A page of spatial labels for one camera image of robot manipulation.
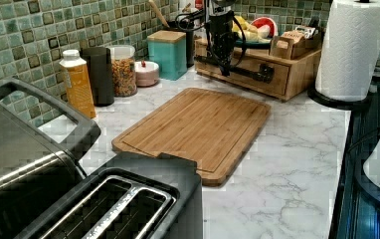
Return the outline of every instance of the green tile backsplash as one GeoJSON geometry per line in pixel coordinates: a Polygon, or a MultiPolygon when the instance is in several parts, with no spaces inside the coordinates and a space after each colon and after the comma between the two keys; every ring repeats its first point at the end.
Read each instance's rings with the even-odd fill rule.
{"type": "MultiPolygon", "coordinates": [[[[178,10],[178,0],[157,4],[166,15],[178,10]]],[[[16,75],[66,101],[63,51],[130,44],[139,59],[148,52],[145,37],[161,28],[146,0],[0,0],[0,80],[16,75]]],[[[21,93],[3,102],[36,126],[60,114],[21,93]]]]}

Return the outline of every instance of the air fryer handle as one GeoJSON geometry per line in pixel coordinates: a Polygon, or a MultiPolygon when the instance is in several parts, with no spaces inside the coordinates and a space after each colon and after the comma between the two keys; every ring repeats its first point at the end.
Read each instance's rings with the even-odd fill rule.
{"type": "Polygon", "coordinates": [[[15,91],[21,91],[38,98],[57,109],[77,124],[76,128],[61,143],[59,143],[60,146],[73,154],[76,161],[82,158],[99,137],[100,128],[97,124],[81,112],[68,106],[66,103],[50,96],[48,93],[45,93],[35,86],[14,78],[0,81],[0,100],[15,91]]]}

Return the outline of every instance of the paper towel holder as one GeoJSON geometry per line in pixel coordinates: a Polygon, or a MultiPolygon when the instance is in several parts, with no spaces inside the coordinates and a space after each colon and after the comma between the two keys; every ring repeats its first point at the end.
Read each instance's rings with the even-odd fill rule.
{"type": "Polygon", "coordinates": [[[317,91],[315,86],[307,90],[307,95],[314,100],[316,103],[323,106],[343,110],[343,111],[352,111],[352,112],[361,112],[367,109],[370,106],[371,96],[367,95],[362,101],[356,102],[345,102],[340,100],[331,99],[320,92],[317,91]]]}

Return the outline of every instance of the bottle cap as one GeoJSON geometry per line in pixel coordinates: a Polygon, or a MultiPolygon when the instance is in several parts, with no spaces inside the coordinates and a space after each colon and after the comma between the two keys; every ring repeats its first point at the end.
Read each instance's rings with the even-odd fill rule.
{"type": "Polygon", "coordinates": [[[63,52],[63,58],[65,60],[75,60],[80,56],[78,50],[66,50],[63,52]]]}

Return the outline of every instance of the black canister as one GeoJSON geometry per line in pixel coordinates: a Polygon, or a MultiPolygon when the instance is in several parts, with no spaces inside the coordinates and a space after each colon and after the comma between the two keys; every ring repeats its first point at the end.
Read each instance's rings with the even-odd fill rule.
{"type": "MultiPolygon", "coordinates": [[[[176,21],[168,21],[168,26],[164,27],[166,31],[174,31],[174,32],[184,32],[177,27],[176,21]]],[[[180,24],[182,28],[193,28],[194,23],[188,24],[180,24]]],[[[185,32],[186,33],[186,59],[187,59],[187,68],[192,67],[194,65],[194,32],[185,32]]]]}
{"type": "Polygon", "coordinates": [[[113,103],[113,82],[110,50],[105,47],[86,48],[81,51],[88,63],[94,104],[106,107],[113,103]]]}

